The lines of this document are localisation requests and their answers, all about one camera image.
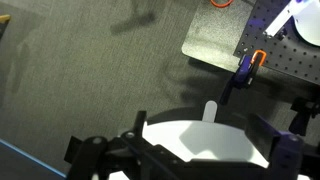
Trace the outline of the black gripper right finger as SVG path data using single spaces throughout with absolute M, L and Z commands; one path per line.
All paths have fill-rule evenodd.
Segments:
M 302 164 L 302 139 L 292 133 L 278 131 L 261 116 L 249 116 L 245 135 L 271 166 L 299 167 Z

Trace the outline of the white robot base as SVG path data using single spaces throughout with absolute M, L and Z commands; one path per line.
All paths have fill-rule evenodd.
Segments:
M 267 26 L 264 34 L 274 37 L 290 18 L 293 18 L 303 40 L 320 46 L 320 0 L 290 0 Z

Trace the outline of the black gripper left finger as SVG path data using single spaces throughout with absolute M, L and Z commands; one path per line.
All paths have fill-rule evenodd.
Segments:
M 133 126 L 133 132 L 136 136 L 141 136 L 143 132 L 143 126 L 146 121 L 147 112 L 139 111 L 136 115 L 136 119 Z

